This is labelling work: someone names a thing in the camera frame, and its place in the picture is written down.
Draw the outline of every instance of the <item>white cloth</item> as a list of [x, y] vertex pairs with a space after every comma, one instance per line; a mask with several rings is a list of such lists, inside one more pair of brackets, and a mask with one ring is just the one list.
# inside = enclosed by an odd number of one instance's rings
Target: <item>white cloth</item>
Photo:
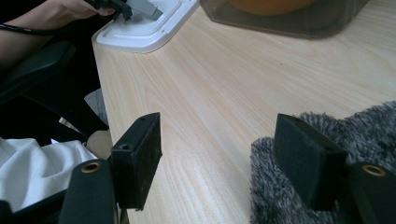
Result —
[[35, 139], [0, 137], [0, 200], [17, 212], [67, 189], [73, 169], [94, 159], [79, 141], [41, 147]]

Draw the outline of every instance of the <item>light wood surface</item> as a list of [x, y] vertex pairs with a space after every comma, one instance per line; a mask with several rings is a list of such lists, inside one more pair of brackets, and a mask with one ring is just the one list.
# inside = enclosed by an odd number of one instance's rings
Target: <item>light wood surface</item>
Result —
[[393, 0], [320, 40], [217, 24], [198, 7], [154, 52], [93, 45], [113, 142], [162, 116], [163, 157], [134, 224], [248, 223], [250, 144], [274, 136], [278, 113], [342, 119], [396, 98]]

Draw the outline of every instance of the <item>gray fluffy rug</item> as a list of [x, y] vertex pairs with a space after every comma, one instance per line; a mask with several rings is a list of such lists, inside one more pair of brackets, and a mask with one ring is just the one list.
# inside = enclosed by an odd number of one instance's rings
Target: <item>gray fluffy rug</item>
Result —
[[[326, 114], [298, 116], [348, 151], [347, 163], [368, 161], [396, 174], [396, 101], [373, 106], [348, 117]], [[251, 223], [337, 223], [333, 212], [307, 209], [273, 158], [273, 138], [251, 147]]]

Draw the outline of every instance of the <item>white plastic base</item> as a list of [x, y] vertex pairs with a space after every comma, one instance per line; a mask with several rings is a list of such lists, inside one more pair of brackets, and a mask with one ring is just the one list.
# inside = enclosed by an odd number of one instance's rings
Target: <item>white plastic base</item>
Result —
[[99, 33], [96, 41], [122, 51], [152, 52], [166, 44], [199, 5], [198, 0], [150, 2], [163, 12], [158, 20], [153, 21], [144, 14], [134, 14], [130, 20], [125, 21], [119, 15]]

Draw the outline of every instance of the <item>black cord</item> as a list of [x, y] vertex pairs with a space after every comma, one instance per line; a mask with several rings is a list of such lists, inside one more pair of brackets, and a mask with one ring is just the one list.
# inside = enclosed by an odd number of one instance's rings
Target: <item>black cord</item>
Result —
[[26, 35], [61, 35], [67, 32], [68, 30], [70, 30], [72, 26], [74, 26], [74, 23], [70, 22], [66, 26], [55, 30], [35, 30], [35, 29], [29, 29], [19, 26], [0, 24], [0, 30], [7, 30], [11, 32], [26, 34]]

